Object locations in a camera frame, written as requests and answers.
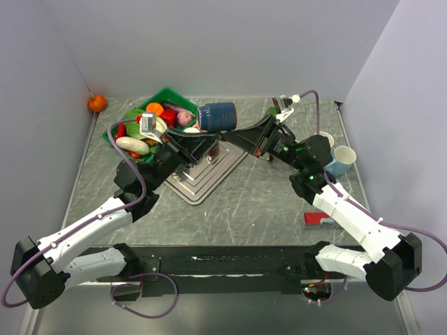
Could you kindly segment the dark blue mug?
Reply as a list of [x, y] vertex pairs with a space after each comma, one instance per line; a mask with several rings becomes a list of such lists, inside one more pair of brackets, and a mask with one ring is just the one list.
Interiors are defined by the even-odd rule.
[[237, 112], [234, 103], [207, 103], [197, 109], [199, 129], [208, 133], [232, 131], [237, 127]]

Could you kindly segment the white mug blue text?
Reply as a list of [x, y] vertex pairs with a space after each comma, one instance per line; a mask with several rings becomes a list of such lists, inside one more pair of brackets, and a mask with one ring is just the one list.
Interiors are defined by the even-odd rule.
[[333, 136], [331, 136], [331, 134], [329, 134], [329, 133], [327, 133], [327, 132], [324, 132], [324, 131], [321, 131], [321, 132], [319, 133], [319, 135], [321, 135], [321, 136], [323, 136], [324, 138], [326, 138], [326, 139], [328, 140], [328, 142], [329, 142], [330, 149], [333, 149], [333, 147], [334, 147], [334, 145], [335, 145], [335, 140], [334, 140]]

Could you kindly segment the light blue faceted mug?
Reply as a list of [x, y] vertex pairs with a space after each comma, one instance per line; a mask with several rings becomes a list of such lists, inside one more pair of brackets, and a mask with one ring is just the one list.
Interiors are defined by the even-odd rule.
[[325, 171], [334, 177], [342, 176], [356, 162], [356, 152], [348, 146], [338, 146], [332, 153], [332, 162], [325, 166]]

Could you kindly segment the light blue white-bottom mug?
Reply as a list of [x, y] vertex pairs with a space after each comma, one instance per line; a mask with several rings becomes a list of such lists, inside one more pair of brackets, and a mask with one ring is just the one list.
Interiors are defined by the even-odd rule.
[[197, 128], [189, 127], [184, 129], [185, 133], [200, 133], [200, 131]]

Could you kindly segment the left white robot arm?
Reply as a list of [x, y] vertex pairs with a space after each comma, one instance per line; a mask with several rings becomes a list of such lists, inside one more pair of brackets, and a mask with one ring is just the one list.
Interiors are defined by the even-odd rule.
[[70, 285], [86, 281], [79, 255], [103, 235], [148, 214], [159, 199], [156, 189], [177, 168], [197, 164], [220, 137], [218, 133], [185, 133], [169, 128], [150, 162], [122, 157], [114, 179], [118, 190], [98, 209], [39, 241], [31, 237], [18, 241], [10, 275], [24, 302], [33, 309], [43, 308]]

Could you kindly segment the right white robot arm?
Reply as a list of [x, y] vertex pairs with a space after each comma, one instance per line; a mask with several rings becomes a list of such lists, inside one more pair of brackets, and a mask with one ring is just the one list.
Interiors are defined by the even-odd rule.
[[257, 124], [223, 133], [222, 139], [260, 157], [269, 154], [297, 172], [289, 177], [298, 197], [329, 215], [362, 247], [326, 242], [313, 246], [305, 270], [313, 278], [338, 272], [365, 281], [384, 300], [394, 300], [421, 273], [422, 242], [386, 227], [325, 171], [332, 160], [328, 138], [315, 134], [297, 141], [291, 130], [268, 115]]

